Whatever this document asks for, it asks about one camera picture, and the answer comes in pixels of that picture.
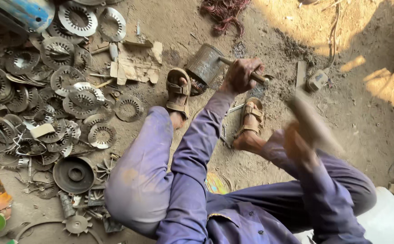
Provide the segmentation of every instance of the blue metal object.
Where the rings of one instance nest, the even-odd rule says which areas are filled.
[[[0,0],[0,23],[17,33],[46,30],[54,14],[52,0]]]

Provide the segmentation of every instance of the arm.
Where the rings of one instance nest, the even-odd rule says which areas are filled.
[[[320,159],[292,127],[286,130],[287,155],[294,159],[304,196],[304,206],[320,243],[370,243],[352,210],[351,195],[331,179]]]
[[[221,121],[234,98],[255,86],[250,81],[260,60],[237,60],[224,83],[191,122],[173,155],[170,206],[156,231],[157,243],[204,243],[206,225],[206,164],[220,136]]]

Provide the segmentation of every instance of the hammer head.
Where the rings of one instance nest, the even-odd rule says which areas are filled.
[[[331,133],[321,116],[316,112],[309,101],[309,97],[300,90],[296,91],[287,106],[298,119],[299,135],[313,148],[330,148],[342,153],[343,148]]]

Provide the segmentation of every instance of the shirt sleeve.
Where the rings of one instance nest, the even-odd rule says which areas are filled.
[[[216,92],[191,122],[172,158],[170,205],[156,231],[157,243],[204,243],[206,164],[221,132],[221,122],[234,97]]]
[[[313,240],[325,244],[371,244],[352,210],[351,194],[331,179],[322,163],[311,170],[298,167],[304,206],[314,229]]]

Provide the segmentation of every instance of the hammer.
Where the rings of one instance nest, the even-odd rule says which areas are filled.
[[[222,56],[220,56],[219,59],[220,59],[223,63],[225,63],[225,64],[227,64],[227,65],[229,65],[229,66],[232,65],[232,63],[233,63],[233,61],[231,61],[231,60],[229,60],[229,59],[226,59],[226,58],[224,58],[224,57],[222,57]],[[251,76],[251,79],[253,79],[253,80],[259,82],[260,85],[265,86],[265,87],[269,86],[269,79],[268,79],[268,78],[265,78],[265,77],[263,77],[263,76],[261,76],[261,75],[259,75],[259,74],[256,73],[255,71],[253,71],[253,72],[251,73],[250,76]]]
[[[331,133],[320,115],[310,103],[308,96],[298,90],[294,97],[287,102],[287,106],[299,122],[299,135],[313,148],[329,146],[336,152],[343,153],[344,150]]]

